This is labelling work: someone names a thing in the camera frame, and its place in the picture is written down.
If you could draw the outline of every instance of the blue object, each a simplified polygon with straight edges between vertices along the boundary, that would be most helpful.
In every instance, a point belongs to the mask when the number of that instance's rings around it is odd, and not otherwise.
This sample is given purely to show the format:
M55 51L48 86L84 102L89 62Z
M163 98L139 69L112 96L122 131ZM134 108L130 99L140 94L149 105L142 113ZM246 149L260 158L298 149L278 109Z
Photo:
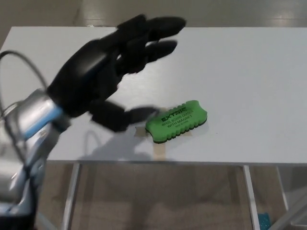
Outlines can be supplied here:
M258 214L260 230L268 230L271 227L270 216L268 213Z
M47 113L44 117L36 122L35 125L30 127L24 134L24 138L28 140L31 138L35 133L37 133L42 127L44 127L47 123L57 119L62 115L63 111L61 108L56 107L49 113Z

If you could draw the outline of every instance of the cable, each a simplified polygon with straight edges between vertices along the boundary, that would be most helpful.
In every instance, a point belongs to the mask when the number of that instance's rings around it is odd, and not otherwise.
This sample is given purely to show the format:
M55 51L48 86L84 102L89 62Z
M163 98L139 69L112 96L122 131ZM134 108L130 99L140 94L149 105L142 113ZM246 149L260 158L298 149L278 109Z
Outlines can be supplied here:
M36 76L39 78L39 80L40 80L41 84L43 85L44 89L45 90L47 89L46 80L44 79L43 75L40 73L38 68L35 66L35 64L29 58L27 58L25 55L23 55L23 54L21 54L21 53L19 53L17 51L7 50L7 51L4 51L4 52L0 53L0 61L6 55L14 55L14 56L17 56L20 59L22 59L32 69L32 71L36 74ZM22 138L20 127L19 127L19 120L18 120L18 105L16 106L16 109L17 109L17 116L16 116L15 119L16 119L17 131L18 131L19 138ZM35 214L36 213L36 208L37 208L38 198L37 198L37 194L36 194L36 187L34 185L33 178L31 177L30 169L26 166L25 158L24 158L24 155L23 155L23 153L26 153L26 150L27 150L26 149L26 141L23 138L23 150L22 150L18 146L18 141L16 139L16 136L13 134L13 131L12 131L10 125L9 125L9 122L7 121L7 117L5 116L5 110L3 109L3 103L2 103L1 95L0 95L0 115L3 118L5 130L7 131L7 133L9 134L9 136L10 136L10 138L12 140L13 147L14 147L14 149L16 151L16 154L17 154L19 160L24 165L24 171L25 171L27 180L29 180L30 193L31 193L31 197L33 199L33 214Z

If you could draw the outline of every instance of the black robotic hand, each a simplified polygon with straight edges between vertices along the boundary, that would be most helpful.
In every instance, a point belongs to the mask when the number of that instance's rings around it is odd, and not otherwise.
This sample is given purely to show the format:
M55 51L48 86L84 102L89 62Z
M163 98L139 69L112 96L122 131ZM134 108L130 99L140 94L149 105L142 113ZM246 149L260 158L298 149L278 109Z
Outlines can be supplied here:
M124 131L157 109L125 111L106 99L116 92L124 75L138 73L147 63L171 54L177 42L160 39L178 34L185 25L186 21L178 17L132 18L114 33L78 50L60 69L47 93L70 117L89 112L93 121L115 132Z

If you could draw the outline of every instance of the green eraser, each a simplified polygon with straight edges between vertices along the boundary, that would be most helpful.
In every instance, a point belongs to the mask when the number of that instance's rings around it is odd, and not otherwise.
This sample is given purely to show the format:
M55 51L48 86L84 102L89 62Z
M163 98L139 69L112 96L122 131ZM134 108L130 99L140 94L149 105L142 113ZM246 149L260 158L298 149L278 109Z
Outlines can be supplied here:
M193 100L153 117L147 121L145 128L152 135L154 143L164 143L206 121L207 111Z

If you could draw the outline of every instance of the blue stripe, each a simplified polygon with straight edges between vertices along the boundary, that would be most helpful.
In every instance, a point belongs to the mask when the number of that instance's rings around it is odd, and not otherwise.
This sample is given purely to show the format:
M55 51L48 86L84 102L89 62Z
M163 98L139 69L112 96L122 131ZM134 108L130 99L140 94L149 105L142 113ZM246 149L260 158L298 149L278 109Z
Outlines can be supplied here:
M24 138L27 140L31 138L35 133L37 133L41 128L43 128L47 123L57 119L63 114L61 108L56 107L51 112L47 113L46 116L38 120L32 127L30 127L25 133Z

